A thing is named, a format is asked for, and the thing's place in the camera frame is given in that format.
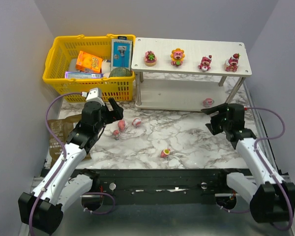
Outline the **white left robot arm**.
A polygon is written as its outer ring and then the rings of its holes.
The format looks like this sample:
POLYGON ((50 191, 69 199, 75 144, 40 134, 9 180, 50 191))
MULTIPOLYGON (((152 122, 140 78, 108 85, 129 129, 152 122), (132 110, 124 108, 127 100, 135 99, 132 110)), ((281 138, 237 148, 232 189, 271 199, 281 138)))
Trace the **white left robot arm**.
POLYGON ((99 97, 87 98, 82 117, 62 145, 62 153, 45 178, 31 193, 22 193, 18 199, 20 217, 28 224, 29 233, 39 229, 52 235, 59 227, 64 212, 84 193, 95 187, 95 194, 105 196, 99 188, 98 174, 78 175, 69 178, 78 164, 100 139, 106 125, 123 119, 123 108, 109 98, 109 110, 99 97))

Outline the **pink bear sunflower toy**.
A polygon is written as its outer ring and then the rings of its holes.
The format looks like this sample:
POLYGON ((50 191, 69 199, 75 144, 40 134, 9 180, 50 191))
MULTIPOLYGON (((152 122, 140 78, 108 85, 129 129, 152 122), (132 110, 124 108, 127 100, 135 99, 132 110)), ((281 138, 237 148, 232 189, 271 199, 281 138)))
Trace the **pink bear sunflower toy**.
POLYGON ((172 50, 171 65, 181 66, 183 64, 184 57, 185 57, 184 50, 182 50, 180 48, 176 48, 176 49, 172 50))

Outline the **pink bear cake toy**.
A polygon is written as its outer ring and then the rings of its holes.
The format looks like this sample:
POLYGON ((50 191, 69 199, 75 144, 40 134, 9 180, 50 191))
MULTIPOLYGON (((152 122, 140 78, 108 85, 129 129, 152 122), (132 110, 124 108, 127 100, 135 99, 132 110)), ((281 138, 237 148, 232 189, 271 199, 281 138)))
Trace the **pink bear cake toy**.
POLYGON ((153 51, 145 52, 144 63, 146 66, 155 66, 157 63, 157 57, 153 51))

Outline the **pink bear flower-wreath toy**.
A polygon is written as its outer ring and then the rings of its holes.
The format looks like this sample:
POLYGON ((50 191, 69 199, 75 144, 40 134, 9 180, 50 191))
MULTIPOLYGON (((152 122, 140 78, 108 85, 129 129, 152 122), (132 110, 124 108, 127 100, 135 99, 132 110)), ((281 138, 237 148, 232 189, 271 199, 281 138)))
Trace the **pink bear flower-wreath toy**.
POLYGON ((113 138, 115 140, 118 140, 119 137, 120 137, 120 131, 119 130, 114 130, 113 133, 112 133, 112 135, 113 135, 113 138))

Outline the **pink bear strawberry toy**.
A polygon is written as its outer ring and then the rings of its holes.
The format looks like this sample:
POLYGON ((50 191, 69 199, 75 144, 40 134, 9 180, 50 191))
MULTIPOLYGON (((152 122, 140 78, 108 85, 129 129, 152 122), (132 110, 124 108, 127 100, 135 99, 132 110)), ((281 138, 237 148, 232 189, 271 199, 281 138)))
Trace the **pink bear strawberry toy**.
POLYGON ((237 72, 239 68, 239 58, 240 54, 235 53, 229 59, 227 59, 224 63, 224 69, 227 72, 237 72))

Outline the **pink bear white-hat toy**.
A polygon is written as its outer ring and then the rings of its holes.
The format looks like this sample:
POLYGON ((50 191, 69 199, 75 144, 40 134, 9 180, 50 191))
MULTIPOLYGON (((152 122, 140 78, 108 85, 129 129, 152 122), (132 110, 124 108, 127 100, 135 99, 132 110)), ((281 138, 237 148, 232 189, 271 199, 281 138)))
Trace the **pink bear white-hat toy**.
POLYGON ((212 62, 212 55, 207 55, 202 57, 202 60, 200 62, 200 64, 198 65, 198 68, 202 71, 202 72, 207 72, 211 69, 210 64, 212 62))

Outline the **pink bear shell toy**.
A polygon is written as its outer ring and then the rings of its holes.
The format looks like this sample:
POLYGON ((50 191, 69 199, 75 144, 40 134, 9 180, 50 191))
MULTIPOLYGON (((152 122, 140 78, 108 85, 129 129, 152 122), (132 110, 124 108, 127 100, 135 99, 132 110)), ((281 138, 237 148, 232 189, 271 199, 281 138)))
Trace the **pink bear shell toy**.
POLYGON ((142 124, 142 119, 141 119, 141 118, 135 118, 135 119, 132 121, 132 125, 133 125, 135 128, 140 127, 141 124, 142 124))

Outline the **pink bear yellow-hat toy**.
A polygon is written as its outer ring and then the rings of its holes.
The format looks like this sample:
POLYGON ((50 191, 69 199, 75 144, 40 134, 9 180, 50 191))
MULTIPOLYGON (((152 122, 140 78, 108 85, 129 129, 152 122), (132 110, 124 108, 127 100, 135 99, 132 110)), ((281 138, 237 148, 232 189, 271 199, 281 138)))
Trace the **pink bear yellow-hat toy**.
POLYGON ((171 150, 169 148, 164 149, 164 150, 161 151, 160 157, 161 158, 167 158, 170 155, 170 153, 171 153, 171 150))

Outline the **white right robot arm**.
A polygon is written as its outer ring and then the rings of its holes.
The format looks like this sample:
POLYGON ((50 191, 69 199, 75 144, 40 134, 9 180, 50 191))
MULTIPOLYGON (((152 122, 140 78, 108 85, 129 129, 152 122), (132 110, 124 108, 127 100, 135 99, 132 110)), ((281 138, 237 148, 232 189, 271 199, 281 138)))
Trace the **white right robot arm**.
POLYGON ((251 182, 244 174, 232 172, 226 175, 226 185, 249 204, 249 211, 257 223, 287 222, 287 230, 294 219, 295 185, 286 182, 271 166, 259 146, 261 139, 245 128, 247 110, 240 104, 224 103, 201 111, 211 116, 210 123, 206 124, 211 134, 226 134, 226 139, 242 156, 255 180, 251 182))

